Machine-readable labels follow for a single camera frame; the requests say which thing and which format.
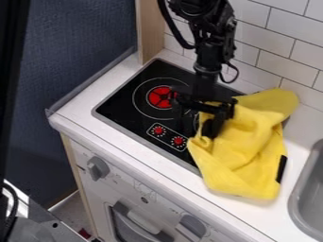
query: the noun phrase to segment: yellow cloth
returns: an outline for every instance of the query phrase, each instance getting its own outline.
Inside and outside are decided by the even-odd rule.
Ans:
[[[286,156],[282,126],[298,106],[297,96],[273,89],[236,97],[234,117],[214,140],[201,136],[213,115],[200,113],[199,130],[188,142],[207,186],[213,190],[255,199],[274,199],[281,155]]]

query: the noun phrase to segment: stainless steel sink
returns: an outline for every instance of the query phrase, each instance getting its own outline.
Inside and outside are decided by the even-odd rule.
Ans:
[[[317,142],[288,201],[295,224],[323,241],[323,140]]]

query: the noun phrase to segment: induction cooktop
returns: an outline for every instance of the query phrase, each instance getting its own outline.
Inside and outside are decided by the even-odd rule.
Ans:
[[[196,166],[186,145],[196,134],[198,114],[185,110],[179,126],[169,101],[171,86],[190,86],[195,80],[194,73],[155,59],[94,108],[93,115],[174,162]],[[218,90],[240,95],[220,85]]]

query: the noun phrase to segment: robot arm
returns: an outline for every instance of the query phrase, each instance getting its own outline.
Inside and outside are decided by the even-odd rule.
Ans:
[[[198,75],[209,76],[232,83],[238,78],[238,70],[230,64],[234,57],[234,35],[237,22],[228,0],[167,0],[169,8],[187,20],[193,33],[195,44],[189,44],[170,17],[164,0],[158,0],[162,16],[183,48],[195,49],[197,60],[195,70]],[[222,64],[237,71],[237,77],[225,81],[221,75]]]
[[[195,39],[194,44],[182,37],[165,1],[172,11],[188,21]],[[228,0],[158,0],[158,3],[162,16],[180,45],[186,49],[195,49],[197,54],[194,65],[195,83],[190,88],[172,87],[173,93],[177,93],[173,95],[172,103],[178,113],[183,113],[186,108],[214,114],[214,120],[205,122],[202,134],[215,138],[225,121],[234,116],[234,105],[237,103],[236,99],[220,93],[216,88],[218,78],[225,83],[232,83],[239,76],[239,70],[230,63],[236,49],[234,35],[237,22],[233,8]],[[233,80],[224,79],[222,64],[236,70],[237,75]],[[206,104],[208,101],[222,104],[214,107]]]

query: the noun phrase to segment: grey knob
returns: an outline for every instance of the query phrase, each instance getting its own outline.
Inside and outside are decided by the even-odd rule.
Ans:
[[[95,182],[100,178],[105,178],[110,173],[108,165],[95,156],[88,162],[88,170],[92,180]]]
[[[206,233],[202,222],[193,216],[185,215],[179,222],[176,230],[192,242],[198,242]]]

